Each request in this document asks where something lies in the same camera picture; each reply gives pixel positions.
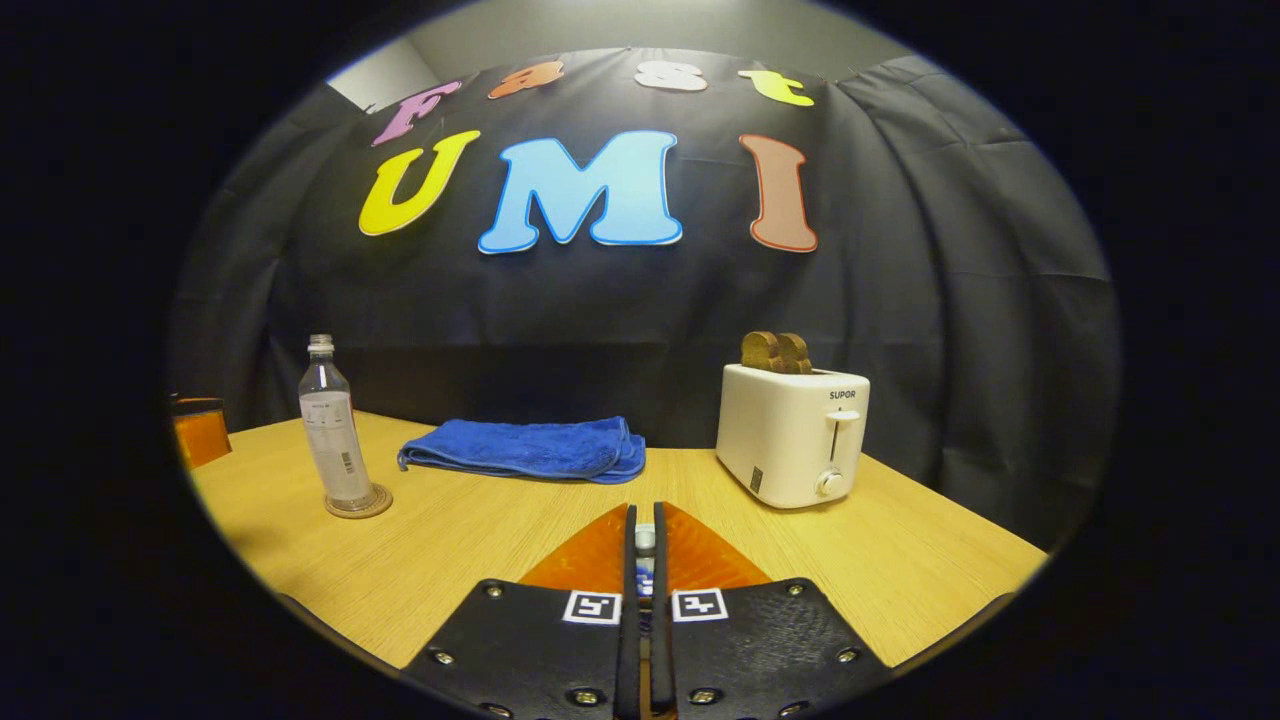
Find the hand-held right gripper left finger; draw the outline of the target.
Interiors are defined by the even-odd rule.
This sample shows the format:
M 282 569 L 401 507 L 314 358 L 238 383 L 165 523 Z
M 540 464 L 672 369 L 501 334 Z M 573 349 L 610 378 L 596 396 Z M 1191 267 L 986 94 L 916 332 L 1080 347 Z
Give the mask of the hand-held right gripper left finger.
M 488 719 L 636 719 L 636 509 L 621 503 L 521 579 L 480 580 L 401 670 Z

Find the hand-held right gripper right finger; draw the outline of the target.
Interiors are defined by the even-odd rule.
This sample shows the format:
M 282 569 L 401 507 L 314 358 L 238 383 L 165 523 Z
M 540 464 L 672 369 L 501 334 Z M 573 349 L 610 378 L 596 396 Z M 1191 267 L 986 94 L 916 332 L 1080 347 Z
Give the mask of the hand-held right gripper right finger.
M 774 580 L 692 514 L 655 512 L 652 703 L 677 719 L 814 719 L 890 667 L 805 577 Z

